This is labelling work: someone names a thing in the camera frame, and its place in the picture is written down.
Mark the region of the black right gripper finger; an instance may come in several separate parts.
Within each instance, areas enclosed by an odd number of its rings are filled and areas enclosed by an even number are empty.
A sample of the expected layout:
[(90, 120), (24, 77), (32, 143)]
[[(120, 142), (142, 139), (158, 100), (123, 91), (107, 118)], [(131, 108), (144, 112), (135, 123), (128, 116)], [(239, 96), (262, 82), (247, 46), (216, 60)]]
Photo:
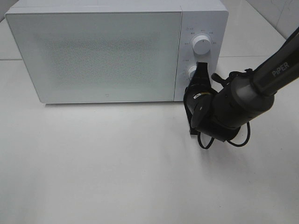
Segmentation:
[(205, 87), (211, 87), (211, 82), (208, 74), (208, 64), (203, 62), (197, 62), (196, 70), (191, 78), (189, 85), (203, 85)]

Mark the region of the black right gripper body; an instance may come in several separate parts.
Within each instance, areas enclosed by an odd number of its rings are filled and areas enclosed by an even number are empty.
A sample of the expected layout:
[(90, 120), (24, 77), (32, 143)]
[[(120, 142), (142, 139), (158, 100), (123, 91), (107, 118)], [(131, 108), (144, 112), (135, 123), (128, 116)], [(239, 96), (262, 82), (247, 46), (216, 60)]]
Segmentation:
[(210, 112), (211, 102), (218, 92), (200, 84), (185, 89), (183, 103), (187, 117), (204, 117)]

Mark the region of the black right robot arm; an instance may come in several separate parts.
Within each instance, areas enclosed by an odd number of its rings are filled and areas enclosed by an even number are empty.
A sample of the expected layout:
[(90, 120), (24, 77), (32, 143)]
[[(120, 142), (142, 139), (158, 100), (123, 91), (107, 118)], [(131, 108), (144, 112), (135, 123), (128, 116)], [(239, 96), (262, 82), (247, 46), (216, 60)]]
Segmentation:
[(299, 31), (296, 29), (270, 58), (255, 70), (232, 71), (228, 78), (208, 75), (207, 63), (198, 62), (184, 93), (184, 107), (190, 134), (211, 137), (236, 146), (232, 139), (242, 125), (247, 126), (246, 140), (250, 139), (250, 121), (271, 109), (274, 95), (299, 77)]

